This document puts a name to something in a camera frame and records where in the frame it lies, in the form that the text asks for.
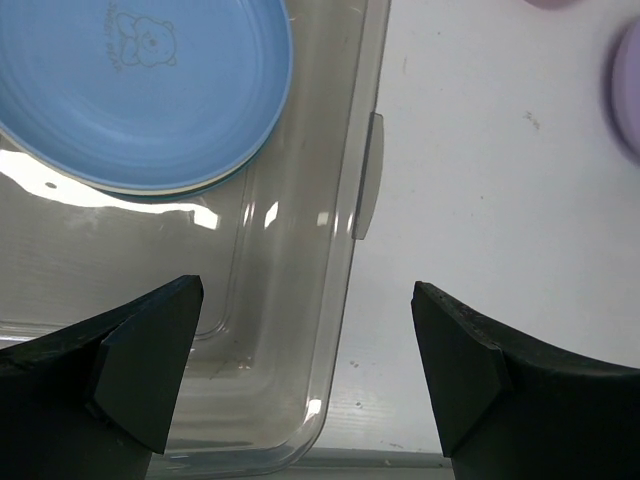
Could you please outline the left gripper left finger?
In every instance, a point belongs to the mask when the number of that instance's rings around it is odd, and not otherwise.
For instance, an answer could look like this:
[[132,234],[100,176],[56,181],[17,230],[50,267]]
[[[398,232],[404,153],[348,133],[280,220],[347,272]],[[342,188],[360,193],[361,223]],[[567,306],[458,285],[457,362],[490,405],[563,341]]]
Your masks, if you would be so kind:
[[164,452],[203,303],[197,275],[1,351],[4,479],[143,479]]

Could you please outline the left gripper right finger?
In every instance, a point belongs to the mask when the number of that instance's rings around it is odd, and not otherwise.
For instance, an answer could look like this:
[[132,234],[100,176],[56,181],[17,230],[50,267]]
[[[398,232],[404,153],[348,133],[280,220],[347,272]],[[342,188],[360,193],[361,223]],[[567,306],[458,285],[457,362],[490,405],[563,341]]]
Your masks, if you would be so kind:
[[443,455],[458,479],[635,479],[639,372],[518,331],[433,284],[412,317]]

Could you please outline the blue plastic plate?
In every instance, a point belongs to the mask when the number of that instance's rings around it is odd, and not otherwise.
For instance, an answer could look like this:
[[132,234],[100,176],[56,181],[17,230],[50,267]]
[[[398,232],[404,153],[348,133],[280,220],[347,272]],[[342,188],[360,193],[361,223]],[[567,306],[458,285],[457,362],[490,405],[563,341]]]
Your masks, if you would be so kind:
[[100,185],[173,189],[239,167],[292,73],[282,1],[1,5],[1,131]]

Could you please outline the purple plate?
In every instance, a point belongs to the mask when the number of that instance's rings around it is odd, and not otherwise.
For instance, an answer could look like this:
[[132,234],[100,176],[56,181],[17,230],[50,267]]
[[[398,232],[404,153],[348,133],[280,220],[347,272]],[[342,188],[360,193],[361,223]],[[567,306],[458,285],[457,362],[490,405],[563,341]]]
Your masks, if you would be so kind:
[[639,16],[625,21],[607,50],[602,75],[604,109],[624,155],[639,165]]

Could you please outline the cream plastic plate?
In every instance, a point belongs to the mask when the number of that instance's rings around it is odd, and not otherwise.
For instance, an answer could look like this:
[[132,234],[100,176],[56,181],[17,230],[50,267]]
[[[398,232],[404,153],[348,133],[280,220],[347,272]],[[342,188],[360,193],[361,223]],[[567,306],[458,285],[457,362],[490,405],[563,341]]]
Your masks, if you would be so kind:
[[29,192],[40,191],[41,187],[37,187],[37,184],[52,184],[52,188],[55,189],[60,185],[69,186],[76,183],[96,189],[106,195],[135,197],[138,201],[142,202],[160,201],[165,197],[177,198],[196,195],[198,192],[219,185],[239,173],[243,168],[247,167],[251,161],[252,158],[249,158],[239,167],[232,169],[219,178],[186,187],[159,190],[150,188],[134,189],[113,187],[100,185],[96,182],[82,179],[68,172],[53,168],[41,159],[31,156],[18,144],[15,144],[4,132],[1,132],[1,173],[14,179]]

